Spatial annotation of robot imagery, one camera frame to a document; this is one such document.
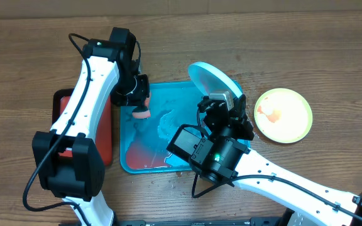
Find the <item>wooden table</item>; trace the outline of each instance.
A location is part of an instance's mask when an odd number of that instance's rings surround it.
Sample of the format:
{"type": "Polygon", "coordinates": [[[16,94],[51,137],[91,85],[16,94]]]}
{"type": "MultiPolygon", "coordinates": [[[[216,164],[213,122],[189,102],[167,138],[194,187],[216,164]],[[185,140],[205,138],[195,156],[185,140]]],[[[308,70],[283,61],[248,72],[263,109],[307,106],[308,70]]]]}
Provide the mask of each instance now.
{"type": "MultiPolygon", "coordinates": [[[[142,47],[151,82],[188,80],[196,61],[215,65],[256,99],[286,87],[312,107],[309,135],[275,144],[258,131],[252,147],[270,161],[317,183],[362,191],[362,12],[253,13],[204,16],[128,16],[0,20],[0,225],[56,225],[75,220],[69,207],[33,213],[22,206],[35,168],[31,140],[51,126],[56,90],[75,85],[81,57],[67,35],[107,39],[113,26],[129,28],[142,47]]],[[[249,191],[224,186],[190,197],[193,173],[130,175],[119,164],[118,110],[114,162],[103,193],[120,220],[242,219],[278,216],[285,207],[249,191]]],[[[208,183],[199,181],[198,190],[208,183]]],[[[29,202],[60,201],[38,180],[29,202]]]]}

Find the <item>white round lid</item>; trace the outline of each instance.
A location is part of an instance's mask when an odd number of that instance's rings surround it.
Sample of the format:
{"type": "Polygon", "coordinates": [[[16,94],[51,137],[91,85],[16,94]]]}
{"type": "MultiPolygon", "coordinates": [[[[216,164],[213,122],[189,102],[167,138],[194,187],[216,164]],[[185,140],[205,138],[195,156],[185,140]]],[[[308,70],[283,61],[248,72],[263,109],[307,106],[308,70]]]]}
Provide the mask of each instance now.
{"type": "Polygon", "coordinates": [[[229,91],[233,94],[233,98],[243,94],[225,73],[208,63],[196,62],[189,65],[188,74],[204,95],[220,90],[229,91]]]}

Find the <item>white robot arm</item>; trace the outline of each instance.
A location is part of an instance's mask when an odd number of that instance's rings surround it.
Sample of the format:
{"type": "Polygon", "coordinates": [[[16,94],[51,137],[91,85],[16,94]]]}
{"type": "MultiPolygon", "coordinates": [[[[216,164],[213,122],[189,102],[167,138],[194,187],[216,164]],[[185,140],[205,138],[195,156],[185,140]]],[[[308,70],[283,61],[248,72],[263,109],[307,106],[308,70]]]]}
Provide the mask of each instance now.
{"type": "Polygon", "coordinates": [[[94,143],[97,126],[109,96],[116,105],[136,106],[134,117],[149,117],[145,105],[150,98],[148,78],[139,75],[140,56],[132,60],[139,43],[127,29],[113,28],[109,41],[88,40],[76,34],[70,34],[70,40],[84,58],[82,70],[69,103],[50,132],[37,132],[33,138],[37,168],[23,193],[23,204],[36,212],[71,205],[81,225],[112,226],[115,214],[101,192],[104,164],[94,143]],[[71,36],[88,41],[83,51],[71,36]],[[65,150],[71,151],[72,157],[59,155],[65,150]],[[41,186],[63,203],[42,208],[27,204],[37,174],[41,186]]]}
{"type": "Polygon", "coordinates": [[[243,94],[232,99],[229,91],[210,93],[198,104],[198,125],[199,113],[204,112],[205,125],[212,131],[210,136],[200,126],[182,125],[167,147],[197,173],[192,197],[198,198],[229,184],[275,200],[316,225],[362,225],[362,194],[318,185],[238,142],[238,139],[254,137],[245,114],[243,94]],[[202,137],[186,130],[188,127],[198,130],[202,137]],[[198,175],[214,186],[195,195],[198,175]]]}

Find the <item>blue plastic tray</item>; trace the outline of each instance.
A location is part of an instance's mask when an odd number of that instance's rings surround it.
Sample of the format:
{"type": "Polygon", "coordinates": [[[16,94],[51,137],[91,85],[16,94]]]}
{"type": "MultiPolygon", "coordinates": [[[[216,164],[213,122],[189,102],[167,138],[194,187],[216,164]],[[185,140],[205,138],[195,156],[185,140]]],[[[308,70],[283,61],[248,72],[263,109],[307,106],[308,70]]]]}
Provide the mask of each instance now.
{"type": "MultiPolygon", "coordinates": [[[[150,118],[135,119],[134,107],[121,107],[121,166],[128,173],[190,170],[188,163],[168,152],[166,147],[182,124],[197,124],[197,104],[202,100],[202,93],[191,81],[153,83],[150,90],[150,118]]],[[[197,131],[190,132],[200,136],[197,131]]],[[[250,147],[249,141],[240,142],[250,147]]]]}

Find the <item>black cable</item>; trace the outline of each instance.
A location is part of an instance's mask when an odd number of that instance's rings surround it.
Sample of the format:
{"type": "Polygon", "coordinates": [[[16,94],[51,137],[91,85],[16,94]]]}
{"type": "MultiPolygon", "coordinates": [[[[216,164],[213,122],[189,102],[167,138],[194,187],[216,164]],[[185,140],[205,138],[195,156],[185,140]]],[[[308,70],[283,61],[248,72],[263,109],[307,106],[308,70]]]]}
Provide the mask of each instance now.
{"type": "Polygon", "coordinates": [[[301,187],[300,185],[296,184],[296,183],[293,183],[291,181],[288,181],[286,179],[283,179],[283,178],[278,178],[276,176],[268,176],[268,175],[245,175],[245,176],[237,176],[236,178],[231,178],[231,179],[228,179],[226,181],[223,181],[221,183],[218,183],[216,185],[213,185],[211,186],[210,188],[200,192],[199,194],[195,195],[195,187],[196,187],[196,183],[197,183],[197,179],[198,179],[198,174],[195,175],[195,179],[194,179],[194,184],[192,185],[192,198],[199,198],[201,197],[202,195],[205,195],[206,193],[209,193],[210,191],[212,190],[215,190],[216,188],[222,186],[222,185],[226,185],[226,184],[229,184],[229,183],[232,183],[234,181],[238,181],[238,180],[244,180],[244,179],[269,179],[269,180],[275,180],[275,181],[279,181],[279,182],[282,182],[282,183],[285,183],[287,185],[290,185],[316,199],[318,199],[319,201],[325,203],[326,205],[329,205],[331,206],[333,209],[336,209],[337,211],[342,211],[343,213],[349,215],[350,217],[353,217],[353,218],[356,218],[360,221],[362,221],[362,217],[356,215],[355,213],[352,213],[342,207],[340,207],[340,205],[336,205],[335,203],[333,202],[330,202],[329,200],[326,200],[325,198],[315,194],[314,192],[312,191],[309,191],[308,189],[306,188],[303,188],[301,187]]]}
{"type": "MultiPolygon", "coordinates": [[[[196,112],[196,121],[197,121],[197,123],[198,123],[198,126],[199,127],[202,127],[202,125],[200,124],[200,115],[199,115],[199,109],[197,110],[197,112],[196,112]]],[[[204,137],[204,133],[203,132],[201,132],[200,133],[200,135],[202,136],[202,138],[204,137]]]]}
{"type": "Polygon", "coordinates": [[[82,96],[80,96],[79,103],[76,105],[74,113],[72,114],[71,118],[68,120],[68,123],[65,126],[65,129],[59,135],[58,139],[54,142],[54,144],[51,146],[50,150],[48,150],[48,152],[46,153],[44,158],[40,161],[40,163],[36,167],[35,171],[31,175],[31,177],[29,179],[29,182],[27,183],[27,185],[25,187],[25,190],[23,191],[22,201],[23,201],[23,205],[25,206],[25,208],[30,210],[30,211],[33,211],[33,212],[40,212],[40,211],[44,211],[44,210],[49,210],[49,209],[53,209],[53,208],[56,208],[56,207],[61,207],[61,206],[64,206],[64,205],[74,206],[74,210],[79,211],[79,214],[82,217],[82,220],[85,222],[85,224],[87,226],[90,226],[91,224],[87,221],[86,216],[83,213],[82,209],[79,207],[78,203],[75,203],[75,202],[60,202],[60,203],[56,203],[56,204],[49,205],[49,206],[46,206],[46,207],[34,208],[34,207],[29,206],[28,201],[27,201],[27,196],[28,196],[30,187],[33,184],[37,174],[40,172],[40,170],[43,167],[43,165],[45,164],[45,161],[47,160],[47,158],[56,151],[56,148],[57,148],[58,144],[63,139],[63,137],[66,135],[66,133],[68,132],[71,125],[74,123],[74,119],[75,119],[75,117],[76,117],[76,115],[77,115],[77,113],[78,113],[78,111],[80,109],[80,106],[82,105],[82,103],[83,103],[83,101],[85,99],[87,89],[89,88],[89,84],[91,82],[91,68],[90,68],[91,66],[89,65],[89,61],[87,60],[86,56],[83,54],[83,51],[79,48],[79,46],[76,44],[76,42],[72,38],[73,36],[78,37],[80,39],[83,39],[85,41],[89,41],[89,39],[87,39],[87,38],[85,38],[83,36],[80,36],[78,34],[74,34],[74,33],[71,33],[71,34],[68,35],[68,38],[69,38],[70,42],[74,45],[76,50],[80,53],[82,58],[85,60],[85,64],[86,64],[86,67],[87,67],[87,78],[86,78],[85,89],[84,89],[84,91],[82,93],[82,96]]]}
{"type": "Polygon", "coordinates": [[[141,65],[141,45],[139,44],[138,40],[136,40],[136,44],[138,45],[138,51],[139,51],[139,56],[138,56],[138,70],[139,70],[139,66],[141,65]]]}

